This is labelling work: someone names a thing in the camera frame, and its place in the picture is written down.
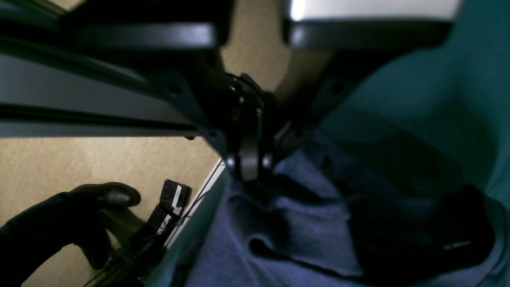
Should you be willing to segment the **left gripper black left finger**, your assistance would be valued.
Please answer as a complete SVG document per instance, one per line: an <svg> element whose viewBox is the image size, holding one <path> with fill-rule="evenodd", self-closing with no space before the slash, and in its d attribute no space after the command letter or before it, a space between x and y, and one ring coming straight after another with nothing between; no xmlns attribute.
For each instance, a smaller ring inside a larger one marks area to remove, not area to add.
<svg viewBox="0 0 510 287"><path fill-rule="evenodd" d="M64 16L78 49L139 73L244 181L255 180L255 101L223 66L233 0L86 0Z"/></svg>

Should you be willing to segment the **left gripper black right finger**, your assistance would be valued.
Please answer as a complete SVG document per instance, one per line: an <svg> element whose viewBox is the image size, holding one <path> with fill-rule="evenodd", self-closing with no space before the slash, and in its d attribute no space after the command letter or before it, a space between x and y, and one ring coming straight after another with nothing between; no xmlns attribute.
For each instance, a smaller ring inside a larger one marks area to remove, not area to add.
<svg viewBox="0 0 510 287"><path fill-rule="evenodd" d="M255 177L302 145L319 122L388 62L445 41L461 0L284 0L292 50L273 96L262 98Z"/></svg>

